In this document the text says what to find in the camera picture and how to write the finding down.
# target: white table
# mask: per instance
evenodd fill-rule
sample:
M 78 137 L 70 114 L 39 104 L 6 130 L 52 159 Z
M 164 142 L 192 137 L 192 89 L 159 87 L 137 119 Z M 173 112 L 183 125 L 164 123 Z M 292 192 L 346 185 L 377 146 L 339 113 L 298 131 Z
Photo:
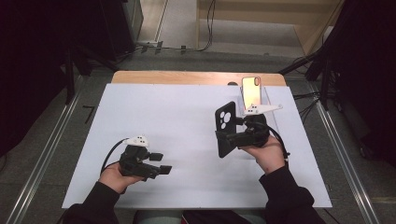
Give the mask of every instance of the white table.
M 315 207 L 331 207 L 312 148 L 288 87 L 266 87 L 269 118 L 290 152 L 297 183 L 315 198 Z M 82 203 L 98 179 L 107 152 L 121 139 L 144 134 L 150 152 L 162 153 L 170 175 L 139 182 L 120 197 L 117 207 L 133 209 L 263 208 L 267 202 L 258 179 L 262 170 L 247 153 L 218 156 L 215 111 L 237 102 L 236 86 L 108 84 L 64 199 L 63 208 Z M 109 162 L 117 161 L 119 146 Z

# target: table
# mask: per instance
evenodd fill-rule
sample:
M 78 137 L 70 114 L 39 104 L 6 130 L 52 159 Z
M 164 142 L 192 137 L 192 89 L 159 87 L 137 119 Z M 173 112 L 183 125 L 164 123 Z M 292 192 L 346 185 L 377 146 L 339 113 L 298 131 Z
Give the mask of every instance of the table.
M 115 143 L 141 133 L 150 141 L 148 151 L 163 153 L 162 161 L 145 162 L 172 165 L 173 169 L 170 175 L 159 175 L 129 187 L 117 207 L 263 208 L 268 199 L 258 182 L 262 170 L 254 158 L 235 150 L 220 159 L 217 152 L 214 112 L 237 98 L 239 87 L 226 84 L 240 83 L 241 77 L 261 77 L 262 82 L 275 85 L 265 87 L 265 91 L 273 105 L 282 103 L 283 108 L 265 116 L 274 117 L 268 123 L 279 131 L 291 153 L 290 170 L 297 183 L 311 191 L 315 207 L 332 206 L 290 90 L 281 75 L 120 71 L 114 75 L 112 84 L 106 86 L 63 208 L 84 200 L 98 178 L 104 157 Z M 199 80 L 212 85 L 187 85 Z M 117 161 L 122 152 L 123 148 L 117 148 L 108 163 Z
M 197 0 L 197 36 L 199 22 L 206 20 L 211 2 Z M 334 24 L 343 3 L 344 0 L 217 0 L 215 20 L 293 24 L 307 55 Z

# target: smartphone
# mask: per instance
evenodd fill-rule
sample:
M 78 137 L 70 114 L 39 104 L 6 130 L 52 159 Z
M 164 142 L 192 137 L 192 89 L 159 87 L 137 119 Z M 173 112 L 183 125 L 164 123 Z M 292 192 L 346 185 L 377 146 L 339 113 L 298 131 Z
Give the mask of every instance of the smartphone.
M 245 109 L 248 109 L 252 104 L 260 105 L 262 103 L 262 81 L 259 77 L 242 78 L 242 97 Z

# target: forearm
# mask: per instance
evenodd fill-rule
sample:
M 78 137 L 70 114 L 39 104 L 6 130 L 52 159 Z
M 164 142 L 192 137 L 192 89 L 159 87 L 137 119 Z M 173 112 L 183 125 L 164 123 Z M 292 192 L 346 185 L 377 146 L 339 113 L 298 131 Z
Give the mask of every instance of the forearm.
M 312 207 L 314 198 L 310 192 L 295 182 L 287 167 L 263 175 L 260 179 L 268 195 L 264 214 L 272 223 L 324 223 Z
M 73 204 L 64 215 L 64 223 L 118 223 L 114 205 L 120 195 L 96 182 L 83 204 Z

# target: black mount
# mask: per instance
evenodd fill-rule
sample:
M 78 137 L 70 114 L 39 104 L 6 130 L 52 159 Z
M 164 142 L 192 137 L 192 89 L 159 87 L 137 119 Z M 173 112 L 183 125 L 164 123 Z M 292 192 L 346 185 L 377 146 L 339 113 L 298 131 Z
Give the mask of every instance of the black mount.
M 235 102 L 230 102 L 219 108 L 215 116 L 220 158 L 227 156 L 236 147 L 262 147 L 267 143 L 271 131 L 280 142 L 283 157 L 287 163 L 289 153 L 286 151 L 280 135 L 267 125 L 267 119 L 264 114 L 238 118 L 235 113 Z M 247 128 L 244 132 L 237 133 L 236 125 L 246 125 Z
M 169 175 L 172 166 L 162 165 L 160 167 L 143 163 L 143 160 L 161 161 L 163 154 L 149 153 L 145 147 L 127 146 L 120 157 L 120 167 L 122 175 L 137 175 L 155 179 L 157 175 Z

